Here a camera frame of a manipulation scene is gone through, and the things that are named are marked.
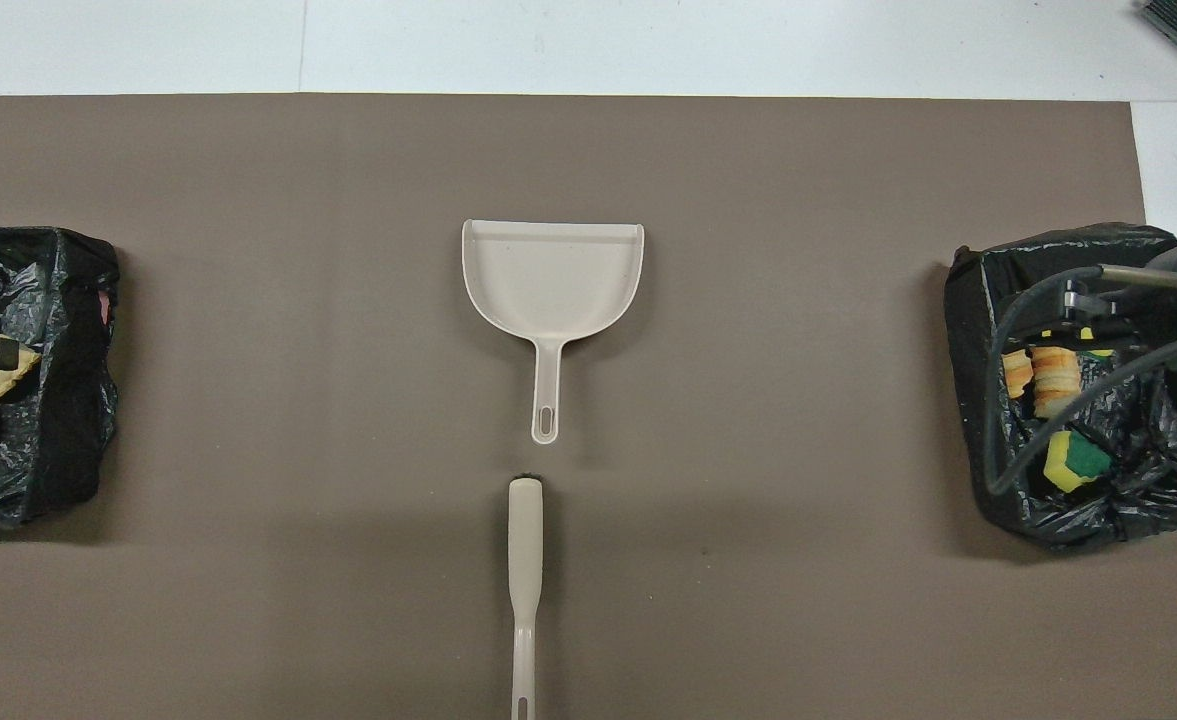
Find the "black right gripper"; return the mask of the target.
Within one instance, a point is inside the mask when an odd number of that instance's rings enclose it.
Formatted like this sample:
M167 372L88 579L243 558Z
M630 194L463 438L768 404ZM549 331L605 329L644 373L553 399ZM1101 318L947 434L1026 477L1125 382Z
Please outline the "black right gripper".
M1115 319L1117 314L1117 302L1091 293L1083 281L1068 281L1063 288L1064 324L1042 332L1042 346L1113 354L1141 346L1141 340L1151 348L1177 341L1177 289L1141 288L1133 296L1133 324Z

